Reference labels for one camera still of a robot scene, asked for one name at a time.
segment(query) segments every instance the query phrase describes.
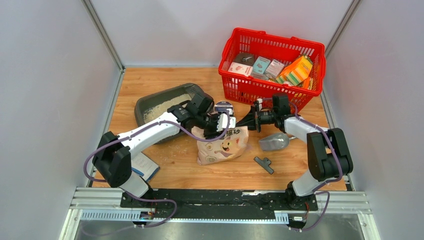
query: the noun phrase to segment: cartoon cat face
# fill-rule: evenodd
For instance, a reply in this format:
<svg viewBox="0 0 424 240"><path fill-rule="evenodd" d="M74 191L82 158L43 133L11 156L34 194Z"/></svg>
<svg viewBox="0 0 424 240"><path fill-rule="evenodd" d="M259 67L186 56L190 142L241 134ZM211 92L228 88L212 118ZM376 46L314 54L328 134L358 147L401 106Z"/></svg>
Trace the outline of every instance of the cartoon cat face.
<svg viewBox="0 0 424 240"><path fill-rule="evenodd" d="M221 149L228 154L235 154L240 150L239 147L239 138L230 139L231 137L227 137L221 143Z"/></svg>

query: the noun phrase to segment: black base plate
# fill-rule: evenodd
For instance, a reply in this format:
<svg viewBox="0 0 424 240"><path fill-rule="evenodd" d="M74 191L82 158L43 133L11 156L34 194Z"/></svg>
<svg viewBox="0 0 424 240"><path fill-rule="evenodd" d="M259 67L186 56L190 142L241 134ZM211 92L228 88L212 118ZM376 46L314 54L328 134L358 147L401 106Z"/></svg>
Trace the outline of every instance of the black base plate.
<svg viewBox="0 0 424 240"><path fill-rule="evenodd" d="M143 198L172 199L177 203L174 218L183 219L275 219L274 211L306 211L303 204L297 209L290 208L284 202L284 192L268 192L258 195L245 195L253 190L206 190L206 189L158 189L149 190ZM307 200L310 211L317 211L315 196ZM122 208L157 208L156 218L169 216L174 205L170 202L138 201L126 193L122 194Z"/></svg>

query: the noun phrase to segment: wooden platform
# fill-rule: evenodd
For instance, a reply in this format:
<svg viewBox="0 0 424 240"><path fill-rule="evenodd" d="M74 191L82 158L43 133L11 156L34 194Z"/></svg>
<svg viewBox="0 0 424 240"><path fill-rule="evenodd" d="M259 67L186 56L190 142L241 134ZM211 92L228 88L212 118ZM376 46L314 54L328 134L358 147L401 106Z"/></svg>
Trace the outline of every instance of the wooden platform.
<svg viewBox="0 0 424 240"><path fill-rule="evenodd" d="M129 68L119 92L110 131L118 134L137 128L134 106L139 98L185 83L199 85L215 102L225 100L222 79L216 68ZM238 120L250 109L247 104L232 103ZM319 97L313 98L301 114L313 123L328 126ZM263 126L261 133L251 131L247 150L242 156L203 166L196 162L196 141L187 135L169 143L153 145L144 153L160 166L160 171L149 184L152 188L171 189L284 190L290 181L307 170L307 146L294 139L286 149L263 152L258 141L278 131L273 125ZM272 161L272 175L254 161L256 156ZM95 182L93 187L108 185ZM345 191L346 185L340 181L322 189Z"/></svg>

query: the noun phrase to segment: gray litter tray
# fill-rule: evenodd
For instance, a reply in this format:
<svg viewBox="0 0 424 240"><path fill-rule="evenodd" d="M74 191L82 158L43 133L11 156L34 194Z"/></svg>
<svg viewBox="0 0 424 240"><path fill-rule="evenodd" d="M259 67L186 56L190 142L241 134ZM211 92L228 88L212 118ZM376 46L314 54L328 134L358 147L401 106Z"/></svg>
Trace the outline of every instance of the gray litter tray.
<svg viewBox="0 0 424 240"><path fill-rule="evenodd" d="M166 101L172 100L176 97L179 97L184 94L188 94L190 98L193 98L193 96L196 93L203 94L204 91L196 84L194 83L186 83L180 86L176 86L167 90L163 90L148 96L144 96L140 98L137 103L135 104L134 108L134 114L135 114L135 121L137 122L137 125L140 127L144 124L146 124L144 120L144 115L152 108L160 105L161 103L164 103ZM183 135L184 132L180 131L179 133L169 136L163 140L158 141L156 144L162 144L169 140L175 139L181 135Z"/></svg>

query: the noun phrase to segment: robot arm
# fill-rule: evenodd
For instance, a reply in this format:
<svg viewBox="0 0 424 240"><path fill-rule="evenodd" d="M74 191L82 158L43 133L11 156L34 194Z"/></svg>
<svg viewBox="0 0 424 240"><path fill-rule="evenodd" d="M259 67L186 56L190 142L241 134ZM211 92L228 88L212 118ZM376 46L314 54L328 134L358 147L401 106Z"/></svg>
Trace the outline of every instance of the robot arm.
<svg viewBox="0 0 424 240"><path fill-rule="evenodd" d="M122 188L136 197L143 196L150 186L136 173L132 171L131 159L146 148L173 136L181 131L180 127L190 131L193 126L204 129L204 137L212 139L219 136L230 122L229 128L234 128L236 119L233 113L208 114L213 105L213 99L208 96L196 94L185 107L180 104L174 105L157 119L144 124L128 132L114 135L112 132L105 133L98 147L125 139L99 151L92 160L93 165L101 173L112 188ZM162 123L169 121L175 124Z"/></svg>
<svg viewBox="0 0 424 240"><path fill-rule="evenodd" d="M352 172L351 155L345 135L340 128L320 127L323 130L321 132L317 127L306 124L305 121L291 114L289 98L283 93L272 96L272 109L264 110L262 105L261 99L255 101L250 107L250 112L236 126L247 126L249 130L260 132L261 125L274 124L282 132L296 136L307 143L308 170L287 186L288 202L293 204L304 202L303 197L312 195L325 181L339 177L336 160L331 153L326 152L328 143L323 134L330 139L340 162L342 174Z"/></svg>

